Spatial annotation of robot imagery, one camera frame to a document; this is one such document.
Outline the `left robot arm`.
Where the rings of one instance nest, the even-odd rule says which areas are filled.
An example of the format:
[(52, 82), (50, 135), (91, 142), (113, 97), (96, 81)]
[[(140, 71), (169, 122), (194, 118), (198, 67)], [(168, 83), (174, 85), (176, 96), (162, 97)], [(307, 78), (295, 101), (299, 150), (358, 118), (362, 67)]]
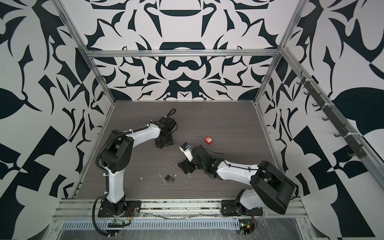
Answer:
[(162, 149), (174, 144), (172, 134), (178, 129), (171, 109), (158, 121), (150, 121), (143, 127), (127, 131), (114, 130), (100, 149), (95, 159), (96, 167), (104, 172), (106, 193), (102, 197), (103, 208), (113, 215), (125, 211), (124, 171), (128, 166), (134, 147), (154, 140), (156, 148)]

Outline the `black padlock with keys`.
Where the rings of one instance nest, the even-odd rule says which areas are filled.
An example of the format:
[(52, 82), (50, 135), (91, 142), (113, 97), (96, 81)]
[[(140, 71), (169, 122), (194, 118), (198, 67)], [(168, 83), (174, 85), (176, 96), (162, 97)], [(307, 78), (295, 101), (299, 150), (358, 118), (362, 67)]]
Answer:
[(166, 176), (161, 176), (161, 175), (159, 175), (159, 176), (161, 177), (165, 186), (167, 185), (167, 183), (174, 183), (175, 182), (176, 175), (174, 173), (169, 173)]

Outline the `left green circuit board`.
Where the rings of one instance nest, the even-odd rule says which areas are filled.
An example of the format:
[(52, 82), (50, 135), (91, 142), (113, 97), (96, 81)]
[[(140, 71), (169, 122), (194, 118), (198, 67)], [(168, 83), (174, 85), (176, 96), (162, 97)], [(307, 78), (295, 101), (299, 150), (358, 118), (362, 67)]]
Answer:
[(131, 219), (128, 218), (127, 220), (113, 220), (112, 222), (108, 223), (108, 228), (125, 228), (131, 224)]

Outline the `green circuit board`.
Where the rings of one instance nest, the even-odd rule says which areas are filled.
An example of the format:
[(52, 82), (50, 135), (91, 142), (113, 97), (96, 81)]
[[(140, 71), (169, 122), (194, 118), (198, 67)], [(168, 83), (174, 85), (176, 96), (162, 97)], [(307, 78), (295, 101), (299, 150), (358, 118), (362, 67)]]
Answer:
[(240, 234), (249, 235), (256, 228), (257, 224), (255, 221), (239, 221)]
[(113, 220), (112, 222), (108, 223), (108, 228), (125, 228), (131, 224), (131, 219), (128, 218), (127, 220)]

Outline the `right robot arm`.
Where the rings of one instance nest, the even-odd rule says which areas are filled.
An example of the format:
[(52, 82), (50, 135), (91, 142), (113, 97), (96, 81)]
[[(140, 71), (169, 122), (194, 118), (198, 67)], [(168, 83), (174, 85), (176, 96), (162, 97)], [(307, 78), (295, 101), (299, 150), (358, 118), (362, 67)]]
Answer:
[(242, 165), (224, 159), (222, 153), (212, 152), (203, 146), (192, 148), (188, 143), (180, 146), (185, 160), (178, 164), (185, 174), (202, 170), (211, 179), (234, 181), (251, 189), (243, 189), (234, 200), (221, 202), (223, 216), (261, 216), (266, 206), (284, 215), (299, 187), (268, 161), (256, 165)]

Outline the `aluminium mounting rail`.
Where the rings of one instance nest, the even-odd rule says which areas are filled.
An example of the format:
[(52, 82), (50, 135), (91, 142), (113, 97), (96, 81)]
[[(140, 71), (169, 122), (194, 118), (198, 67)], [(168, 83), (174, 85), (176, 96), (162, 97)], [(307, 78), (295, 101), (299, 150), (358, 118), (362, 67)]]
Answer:
[[(129, 207), (127, 213), (137, 218), (150, 219), (192, 219), (221, 218), (221, 199), (143, 199), (140, 207)], [(53, 219), (89, 220), (94, 200), (62, 200)], [(300, 199), (292, 200), (284, 215), (280, 215), (265, 204), (258, 205), (263, 218), (307, 218), (307, 211)]]

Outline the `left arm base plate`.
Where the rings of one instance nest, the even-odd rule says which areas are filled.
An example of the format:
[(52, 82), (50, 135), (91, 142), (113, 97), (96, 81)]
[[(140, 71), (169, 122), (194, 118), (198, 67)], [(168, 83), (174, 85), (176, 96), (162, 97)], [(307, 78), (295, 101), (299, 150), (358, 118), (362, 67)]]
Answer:
[(141, 201), (120, 201), (116, 204), (108, 200), (102, 200), (99, 208), (99, 218), (134, 217), (141, 211)]

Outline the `right green circuit board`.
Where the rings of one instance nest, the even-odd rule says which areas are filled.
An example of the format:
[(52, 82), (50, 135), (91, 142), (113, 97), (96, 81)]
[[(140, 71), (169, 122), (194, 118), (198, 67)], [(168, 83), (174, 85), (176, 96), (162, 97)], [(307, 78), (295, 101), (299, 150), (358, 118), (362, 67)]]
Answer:
[(240, 234), (249, 235), (256, 228), (257, 224), (255, 221), (239, 221)]

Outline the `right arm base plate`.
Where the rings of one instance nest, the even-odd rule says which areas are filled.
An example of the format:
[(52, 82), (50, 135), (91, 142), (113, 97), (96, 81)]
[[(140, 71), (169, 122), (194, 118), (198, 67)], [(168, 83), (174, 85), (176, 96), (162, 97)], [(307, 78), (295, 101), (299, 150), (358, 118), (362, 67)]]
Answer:
[(222, 200), (221, 201), (221, 215), (225, 217), (238, 217), (238, 216), (254, 216), (260, 217), (263, 215), (261, 207), (248, 210), (239, 201), (236, 200)]

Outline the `red padlock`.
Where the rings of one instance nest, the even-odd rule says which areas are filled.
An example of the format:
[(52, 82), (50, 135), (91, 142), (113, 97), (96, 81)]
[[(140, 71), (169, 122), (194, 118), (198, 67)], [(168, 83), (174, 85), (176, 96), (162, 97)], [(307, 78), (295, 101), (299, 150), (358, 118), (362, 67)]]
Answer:
[(197, 139), (201, 142), (201, 141), (204, 141), (205, 143), (207, 143), (208, 145), (215, 145), (214, 144), (214, 140), (211, 138), (211, 137), (203, 137), (201, 135), (197, 135)]

